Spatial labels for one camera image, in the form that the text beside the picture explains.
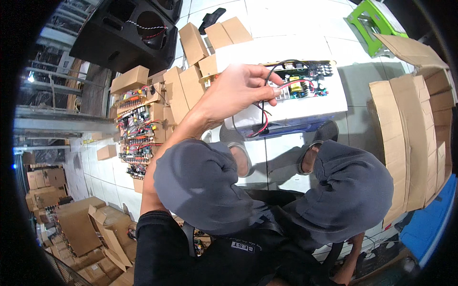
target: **yellow capacitor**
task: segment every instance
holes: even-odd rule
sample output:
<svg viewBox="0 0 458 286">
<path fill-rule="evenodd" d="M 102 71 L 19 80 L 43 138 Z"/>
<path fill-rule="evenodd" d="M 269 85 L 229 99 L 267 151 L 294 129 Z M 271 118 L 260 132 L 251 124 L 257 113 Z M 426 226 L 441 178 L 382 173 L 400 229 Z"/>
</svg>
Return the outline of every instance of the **yellow capacitor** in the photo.
<svg viewBox="0 0 458 286">
<path fill-rule="evenodd" d="M 296 81 L 298 79 L 299 79 L 298 76 L 290 76 L 289 77 L 289 81 Z M 300 82 L 293 83 L 289 87 L 291 88 L 292 92 L 301 92 L 302 91 L 302 87 L 300 86 Z"/>
</svg>

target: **red wire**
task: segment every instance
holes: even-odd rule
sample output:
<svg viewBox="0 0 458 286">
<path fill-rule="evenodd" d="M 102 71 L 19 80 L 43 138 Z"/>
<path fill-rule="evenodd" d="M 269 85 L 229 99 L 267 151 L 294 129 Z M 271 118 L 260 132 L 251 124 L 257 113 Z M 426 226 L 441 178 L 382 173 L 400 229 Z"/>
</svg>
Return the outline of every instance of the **red wire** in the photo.
<svg viewBox="0 0 458 286">
<path fill-rule="evenodd" d="M 253 133 L 249 134 L 247 137 L 251 138 L 254 135 L 258 135 L 259 133 L 261 133 L 262 131 L 264 131 L 267 128 L 267 124 L 269 123 L 269 121 L 267 119 L 267 113 L 265 111 L 263 111 L 262 113 L 264 113 L 264 116 L 266 117 L 266 123 L 264 124 L 264 126 L 259 131 L 253 132 Z"/>
<path fill-rule="evenodd" d="M 278 88 L 280 88 L 280 89 L 281 89 L 281 88 L 284 88 L 284 87 L 290 86 L 290 85 L 292 85 L 293 83 L 297 83 L 297 82 L 308 82 L 308 83 L 310 83 L 310 86 L 312 87 L 312 92 L 314 92 L 314 90 L 315 90 L 315 87 L 313 86 L 313 83 L 312 83 L 311 81 L 309 81 L 309 80 L 296 80 L 296 81 L 289 81 L 289 82 L 287 82 L 287 83 L 285 83 L 285 84 L 282 84 L 282 85 L 280 85 Z"/>
<path fill-rule="evenodd" d="M 165 31 L 165 25 L 164 25 L 164 30 L 160 31 L 159 33 L 155 34 L 155 35 L 152 35 L 152 36 L 148 36 L 148 37 L 144 37 L 142 40 L 146 40 L 146 39 L 150 39 L 150 38 L 153 38 L 157 35 L 159 35 L 160 33 L 164 32 Z"/>
</svg>

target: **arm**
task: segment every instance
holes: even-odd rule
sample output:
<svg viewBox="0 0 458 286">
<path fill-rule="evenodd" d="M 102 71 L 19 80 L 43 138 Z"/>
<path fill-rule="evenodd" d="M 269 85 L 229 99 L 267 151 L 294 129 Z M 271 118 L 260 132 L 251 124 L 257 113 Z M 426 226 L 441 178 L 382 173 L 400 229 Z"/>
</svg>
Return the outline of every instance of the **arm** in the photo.
<svg viewBox="0 0 458 286">
<path fill-rule="evenodd" d="M 264 86 L 268 73 L 269 70 L 260 65 L 230 65 L 209 87 L 199 102 L 175 128 L 172 136 L 154 154 L 143 181 L 140 215 L 152 210 L 168 211 L 159 200 L 153 178 L 156 161 L 167 149 L 186 139 L 200 139 L 203 132 L 254 102 L 267 100 L 272 106 L 277 104 L 275 97 L 281 91 Z M 277 85 L 283 84 L 281 78 L 275 73 L 271 74 L 269 80 Z"/>
<path fill-rule="evenodd" d="M 350 283 L 351 276 L 353 276 L 353 272 L 356 267 L 356 260 L 360 255 L 363 239 L 364 232 L 355 235 L 348 240 L 348 243 L 353 244 L 353 248 L 351 249 L 350 254 L 342 265 L 342 268 L 340 268 L 337 274 L 332 278 L 334 282 L 345 285 Z"/>
</svg>

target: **green plastic stool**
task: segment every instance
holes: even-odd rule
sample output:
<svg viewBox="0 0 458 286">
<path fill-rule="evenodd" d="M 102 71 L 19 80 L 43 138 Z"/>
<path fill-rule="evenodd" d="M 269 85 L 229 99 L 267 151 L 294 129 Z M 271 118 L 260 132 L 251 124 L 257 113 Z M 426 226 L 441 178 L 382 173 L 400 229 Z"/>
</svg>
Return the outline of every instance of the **green plastic stool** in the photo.
<svg viewBox="0 0 458 286">
<path fill-rule="evenodd" d="M 373 33 L 395 35 L 408 38 L 406 31 L 397 21 L 388 7 L 375 0 L 364 0 L 347 17 L 349 23 L 355 25 L 368 45 L 368 54 L 372 58 L 394 55 Z"/>
</svg>

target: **hand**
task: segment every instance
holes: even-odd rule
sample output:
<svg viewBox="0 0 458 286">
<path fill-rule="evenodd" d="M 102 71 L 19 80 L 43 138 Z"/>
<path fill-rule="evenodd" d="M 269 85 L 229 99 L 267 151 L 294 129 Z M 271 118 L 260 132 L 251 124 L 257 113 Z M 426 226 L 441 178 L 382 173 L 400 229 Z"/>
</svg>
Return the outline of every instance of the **hand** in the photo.
<svg viewBox="0 0 458 286">
<path fill-rule="evenodd" d="M 239 113 L 257 101 L 266 100 L 275 106 L 275 97 L 281 91 L 264 86 L 268 73 L 269 70 L 262 65 L 230 65 L 212 83 L 192 111 L 215 123 Z M 283 80 L 275 73 L 270 75 L 269 80 L 277 85 L 283 84 Z"/>
<path fill-rule="evenodd" d="M 353 248 L 357 247 L 357 248 L 361 249 L 361 246 L 363 244 L 363 240 L 364 240 L 364 232 L 362 232 L 360 234 L 357 234 L 354 237 L 350 237 L 350 239 L 348 239 L 347 243 L 348 244 L 352 244 Z"/>
</svg>

